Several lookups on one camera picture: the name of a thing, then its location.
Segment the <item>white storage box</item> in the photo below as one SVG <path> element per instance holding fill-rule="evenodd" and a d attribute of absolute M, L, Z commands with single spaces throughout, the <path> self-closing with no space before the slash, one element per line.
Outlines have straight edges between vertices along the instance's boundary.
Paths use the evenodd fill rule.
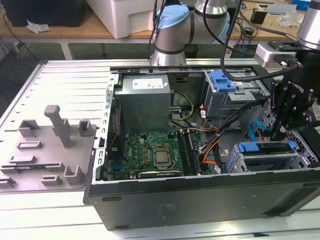
<path fill-rule="evenodd" d="M 153 29 L 155 0 L 86 0 L 115 39 Z"/>

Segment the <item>green circuit board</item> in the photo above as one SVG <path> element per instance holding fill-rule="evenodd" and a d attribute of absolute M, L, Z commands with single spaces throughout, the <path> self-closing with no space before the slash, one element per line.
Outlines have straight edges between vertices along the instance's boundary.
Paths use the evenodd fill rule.
<path fill-rule="evenodd" d="M 192 133 L 195 146 L 200 146 L 201 136 L 198 132 Z M 155 166 L 154 157 L 157 151 L 164 151 L 170 155 L 171 164 L 165 167 Z M 123 171 L 154 171 L 172 170 L 180 171 L 184 175 L 176 132 L 152 132 L 143 134 L 126 134 L 124 142 Z"/>

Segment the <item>motherboard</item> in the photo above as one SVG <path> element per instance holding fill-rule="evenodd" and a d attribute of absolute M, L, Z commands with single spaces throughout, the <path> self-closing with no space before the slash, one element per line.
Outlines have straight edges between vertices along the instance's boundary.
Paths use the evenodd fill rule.
<path fill-rule="evenodd" d="M 190 133 L 195 151 L 202 146 L 199 132 Z M 184 175 L 178 132 L 126 134 L 124 141 L 123 171 L 179 171 Z"/>

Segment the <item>floor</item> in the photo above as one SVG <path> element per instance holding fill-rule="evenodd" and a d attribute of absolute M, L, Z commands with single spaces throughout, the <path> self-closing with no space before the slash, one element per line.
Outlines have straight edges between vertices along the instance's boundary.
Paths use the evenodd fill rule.
<path fill-rule="evenodd" d="M 32 43 L 28 47 L 40 60 L 64 60 L 59 44 Z M 89 59 L 146 59 L 147 44 L 106 44 L 107 55 L 103 56 L 100 44 L 71 44 L 74 58 Z M 198 45 L 197 58 L 220 58 L 220 45 Z M 0 116 L 15 98 L 30 73 L 37 65 L 37 61 L 23 46 L 20 53 L 0 66 Z"/>

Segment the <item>cpu socket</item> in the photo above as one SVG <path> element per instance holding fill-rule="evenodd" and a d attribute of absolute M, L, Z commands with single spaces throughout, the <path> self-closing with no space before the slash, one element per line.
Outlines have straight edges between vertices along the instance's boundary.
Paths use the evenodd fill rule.
<path fill-rule="evenodd" d="M 153 165 L 158 169 L 167 169 L 172 165 L 170 147 L 153 148 Z"/>

